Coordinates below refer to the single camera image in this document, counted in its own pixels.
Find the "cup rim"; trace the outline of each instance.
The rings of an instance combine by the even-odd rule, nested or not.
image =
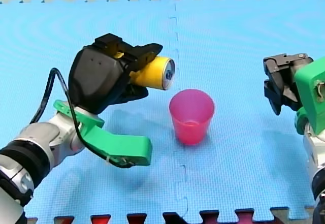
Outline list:
[[[210,99],[210,101],[212,102],[212,106],[213,106],[211,116],[210,116],[208,119],[204,120],[204,121],[203,121],[202,123],[200,123],[199,125],[206,124],[207,122],[211,121],[211,119],[213,118],[214,113],[215,113],[215,104],[214,104],[214,101],[213,101],[213,99],[212,99],[212,98],[211,98],[207,93],[205,93],[205,92],[202,91],[202,90],[195,89],[195,88],[184,89],[184,90],[178,92],[177,94],[175,94],[175,95],[172,97],[172,99],[171,99],[170,102],[169,102],[169,113],[170,113],[172,119],[173,119],[174,121],[176,121],[178,124],[183,125],[183,126],[188,126],[188,127],[195,127],[195,126],[197,126],[197,125],[188,125],[188,124],[186,124],[186,123],[184,123],[184,122],[178,120],[177,118],[173,117],[173,114],[172,114],[172,112],[171,112],[171,102],[172,102],[173,98],[174,98],[175,96],[177,96],[179,93],[182,93],[182,92],[184,92],[184,91],[188,91],[188,90],[195,90],[195,91],[198,91],[198,92],[200,92],[200,93],[203,93],[204,95],[206,95],[206,96]]]

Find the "blue floor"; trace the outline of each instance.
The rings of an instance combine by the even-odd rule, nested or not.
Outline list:
[[[237,221],[235,210],[254,209],[254,220],[272,220],[270,208],[288,207],[305,218],[312,205],[302,138],[294,112],[275,116],[264,98],[263,58],[306,52],[324,56],[325,0],[140,0],[138,2],[0,5],[2,147],[30,121],[49,70],[67,77],[76,53],[95,37],[114,33],[133,45],[160,43],[174,58],[177,77],[168,91],[112,106],[101,114],[106,129],[147,135],[152,165],[129,170],[106,166],[84,150],[67,158],[42,182],[26,207],[38,224],[56,216],[110,214],[110,224],[146,213],[148,224],[177,212],[188,223],[200,211],[219,210],[219,222]],[[198,147],[175,141],[168,103],[186,88],[204,90],[216,103],[209,136]],[[64,99],[58,82],[50,103]],[[54,110],[48,106],[43,120]]]

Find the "pink cup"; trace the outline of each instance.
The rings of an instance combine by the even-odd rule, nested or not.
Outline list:
[[[214,103],[206,93],[186,89],[171,99],[169,111],[177,139],[183,144],[195,145],[207,134],[214,114]]]

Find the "yellow can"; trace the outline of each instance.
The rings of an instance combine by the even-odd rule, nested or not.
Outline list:
[[[116,58],[122,57],[122,53],[116,54]],[[167,57],[157,56],[144,69],[131,72],[131,83],[149,88],[167,90],[173,83],[175,75],[175,63]]]

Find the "can lid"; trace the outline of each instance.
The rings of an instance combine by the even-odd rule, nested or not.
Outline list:
[[[164,73],[162,75],[162,88],[167,90],[173,83],[175,75],[175,63],[174,60],[169,59],[165,65]]]

